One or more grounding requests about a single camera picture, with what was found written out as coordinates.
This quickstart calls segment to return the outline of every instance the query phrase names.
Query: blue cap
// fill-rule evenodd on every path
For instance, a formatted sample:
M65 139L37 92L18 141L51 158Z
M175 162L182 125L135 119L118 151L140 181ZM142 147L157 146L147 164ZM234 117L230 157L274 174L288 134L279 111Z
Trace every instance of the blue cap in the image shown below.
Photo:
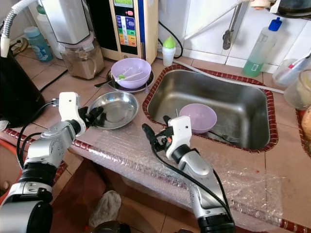
M282 24L282 21L280 20L280 17L277 17L276 19L273 19L269 25L269 30L276 32Z
M37 27L25 28L24 33L28 38L36 37L37 35L40 35L40 31Z

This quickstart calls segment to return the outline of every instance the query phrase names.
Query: sink basin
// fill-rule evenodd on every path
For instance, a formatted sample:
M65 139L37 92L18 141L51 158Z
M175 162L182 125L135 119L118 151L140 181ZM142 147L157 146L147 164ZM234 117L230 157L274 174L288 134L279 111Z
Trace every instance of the sink basin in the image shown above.
M209 132L200 136L256 152L266 149L270 140L270 128L267 96L264 91L225 83L187 70L165 72L163 78L160 76L159 79L161 82L152 91L154 94L149 94L148 97L151 98L146 105L151 120L164 124L164 115L173 118L176 117L176 110L179 112L187 104L205 104L214 109L218 118L211 131L218 135L239 138L241 142L228 143Z

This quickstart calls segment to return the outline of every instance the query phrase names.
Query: purple bowl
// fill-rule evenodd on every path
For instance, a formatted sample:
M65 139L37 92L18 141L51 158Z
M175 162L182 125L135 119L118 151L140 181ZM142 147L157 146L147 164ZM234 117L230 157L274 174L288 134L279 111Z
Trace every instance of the purple bowl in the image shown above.
M126 74L124 75L125 77L140 72L143 73L136 75L128 80L124 81L118 80L118 76L120 74L123 74L124 72L126 72ZM143 86L148 81L150 73L151 73L151 65L145 60L134 57L119 60L111 68L112 77L115 80L118 80L118 84L120 86L129 89L135 89Z
M217 115L210 107L200 104L191 103L184 106L180 112L180 116L189 116L193 133L206 133L217 122Z

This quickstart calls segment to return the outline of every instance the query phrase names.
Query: faucet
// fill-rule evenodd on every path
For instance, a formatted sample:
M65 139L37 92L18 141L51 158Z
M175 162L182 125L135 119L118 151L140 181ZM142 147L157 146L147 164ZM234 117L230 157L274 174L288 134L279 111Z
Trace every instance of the faucet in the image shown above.
M241 6L242 6L242 3L240 3L239 5L237 5L234 8L234 12L233 12L233 16L232 16L231 21L230 21L229 29L223 35L223 41L224 41L223 42L223 49L224 50L228 50L231 47L231 36L233 34L237 18L239 16L240 11L241 11Z

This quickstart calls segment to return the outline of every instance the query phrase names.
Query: countertop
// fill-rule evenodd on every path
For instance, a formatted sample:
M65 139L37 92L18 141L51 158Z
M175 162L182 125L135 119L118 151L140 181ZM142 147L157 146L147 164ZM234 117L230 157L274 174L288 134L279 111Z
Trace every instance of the countertop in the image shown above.
M63 61L56 58L49 63L40 63L35 59L35 55L29 49L18 55L17 60L38 89L42 88L66 69ZM193 67L243 76L242 69L237 67L204 62L186 57L180 58L179 61L192 65ZM114 61L105 60L104 70L97 78L89 81L74 78L66 73L43 91L45 100L48 101L57 97L59 93L63 91L74 91L81 96L81 104L83 106L88 106L98 96L112 91L108 85L105 85L101 89L97 89L94 87L94 84L105 81L105 77L113 63ZM156 59L152 64L155 79L158 78L163 69L164 66L162 61ZM271 74L261 73L255 79L263 82L266 86L276 87L272 82ZM263 189L266 188L267 190L273 190L275 183L269 178L277 177L278 187L280 188L277 199L281 203L283 212L281 217L282 222L280 223L281 227L293 232L306 233L309 232L311 228L311 159L301 146L295 109L285 102L281 94L274 93L273 95L278 143L271 150L262 153L249 153L238 148L232 148L197 136L192 137L191 147L198 148L204 158L214 161L218 169L222 169L222 165L224 165L223 168L225 169L230 169L230 167L234 168L234 170L247 169L249 174L252 172L259 174L266 179L264 186L262 187ZM138 132L143 123L148 123L155 131L161 130L162 126L152 123L142 111L141 105L146 98L146 94L140 92L136 93L135 96L140 102L138 115L129 126L120 132L124 134L126 133L126 130L133 129ZM40 132L57 123L59 120L60 116L58 109L48 107L46 111L27 128L24 134L28 135L30 133ZM97 156L101 156L101 158L98 160L95 159L95 161L101 164L103 153L106 151L104 146L109 142L104 141L103 137L113 135L118 134L112 131L107 134L107 132L91 127L82 136L77 138L85 144L91 145L92 147L90 150L87 151L84 148L75 146L72 147L72 150L80 153L84 157L94 158L96 153L91 153L90 151L94 148L98 148L99 152ZM8 140L9 135L5 132L1 132L0 137ZM146 144L141 150L138 148L138 151L146 153L146 156L150 156L150 165L154 165L155 159L152 156L151 150L148 150L149 145L147 140L143 138L143 134L140 133L136 134L136 137L139 139L137 145ZM134 145L130 145L131 142L132 141L129 140L127 144L128 147L132 149ZM114 148L113 150L109 150L107 156L119 156L118 153L118 150ZM268 203L269 195L265 198L265 203Z

